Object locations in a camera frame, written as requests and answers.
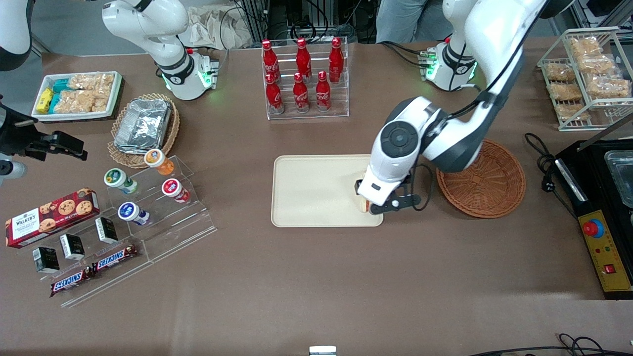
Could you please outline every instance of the red bottle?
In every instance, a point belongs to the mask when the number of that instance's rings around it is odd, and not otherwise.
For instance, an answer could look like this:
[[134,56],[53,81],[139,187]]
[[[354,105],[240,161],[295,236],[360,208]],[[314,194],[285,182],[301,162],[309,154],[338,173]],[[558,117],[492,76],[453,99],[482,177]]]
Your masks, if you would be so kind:
[[306,49],[306,39],[300,37],[297,40],[297,69],[303,76],[305,82],[309,82],[312,79],[312,59],[310,53]]
[[264,49],[262,60],[264,61],[266,74],[272,74],[275,82],[279,83],[281,81],[281,73],[279,72],[279,61],[277,61],[277,55],[273,51],[273,47],[269,40],[265,39],[262,41],[261,46]]
[[307,113],[310,110],[308,88],[303,82],[303,76],[301,73],[294,74],[294,87],[292,88],[292,92],[294,93],[294,103],[297,104],[297,111],[300,113]]
[[271,114],[281,114],[284,112],[284,102],[281,100],[281,90],[275,83],[275,77],[272,74],[266,74],[266,99],[270,105]]
[[335,37],[332,40],[332,50],[330,51],[330,81],[338,83],[343,75],[343,52],[341,51],[341,39]]
[[327,82],[327,73],[322,70],[318,73],[318,83],[316,83],[316,107],[318,111],[324,113],[330,110],[330,84]]

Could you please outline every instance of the black machine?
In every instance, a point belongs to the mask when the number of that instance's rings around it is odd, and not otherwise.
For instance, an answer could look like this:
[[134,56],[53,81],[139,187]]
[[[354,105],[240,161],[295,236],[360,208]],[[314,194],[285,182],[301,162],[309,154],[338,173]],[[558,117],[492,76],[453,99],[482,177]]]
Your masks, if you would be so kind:
[[606,299],[633,299],[633,139],[578,141],[556,155]]

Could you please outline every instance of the jeans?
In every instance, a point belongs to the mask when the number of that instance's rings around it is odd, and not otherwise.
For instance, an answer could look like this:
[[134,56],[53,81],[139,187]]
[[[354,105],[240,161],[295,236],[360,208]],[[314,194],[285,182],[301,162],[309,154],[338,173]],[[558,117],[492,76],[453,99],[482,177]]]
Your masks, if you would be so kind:
[[440,41],[453,27],[441,0],[382,0],[376,18],[376,43]]

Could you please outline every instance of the brown wicker basket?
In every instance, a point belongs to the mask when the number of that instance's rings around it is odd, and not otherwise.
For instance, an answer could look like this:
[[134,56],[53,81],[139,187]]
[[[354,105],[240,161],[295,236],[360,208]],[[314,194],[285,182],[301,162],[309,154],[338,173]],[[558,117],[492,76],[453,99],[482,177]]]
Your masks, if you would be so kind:
[[[169,102],[172,105],[172,114],[169,118],[169,126],[167,127],[167,131],[165,132],[165,142],[163,143],[162,151],[165,156],[169,156],[168,153],[173,146],[173,142],[176,141],[176,136],[178,135],[178,127],[180,126],[180,115],[178,114],[178,109],[176,109],[176,105],[173,101],[162,94],[144,94],[139,96],[137,99],[146,99],[146,100],[155,100],[162,99]],[[115,123],[112,125],[112,138],[116,137],[116,133],[121,126],[121,120],[125,116],[125,112],[127,108],[130,106],[130,103],[125,105],[123,110],[116,117]],[[114,141],[108,143],[108,151],[110,152],[110,157],[117,163],[121,163],[124,166],[128,166],[136,169],[147,168],[145,161],[143,160],[143,155],[130,155],[128,153],[122,153],[115,147]]]
[[475,161],[459,173],[437,170],[446,199],[474,217],[493,219],[509,214],[525,195],[525,174],[502,145],[485,139]]

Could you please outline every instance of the red cookie box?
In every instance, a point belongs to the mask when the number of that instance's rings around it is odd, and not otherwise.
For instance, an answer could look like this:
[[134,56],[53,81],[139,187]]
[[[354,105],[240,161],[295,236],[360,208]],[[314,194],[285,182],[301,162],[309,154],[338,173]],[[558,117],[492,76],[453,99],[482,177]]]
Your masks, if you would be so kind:
[[23,248],[38,240],[99,215],[97,194],[88,188],[46,203],[4,223],[6,245]]

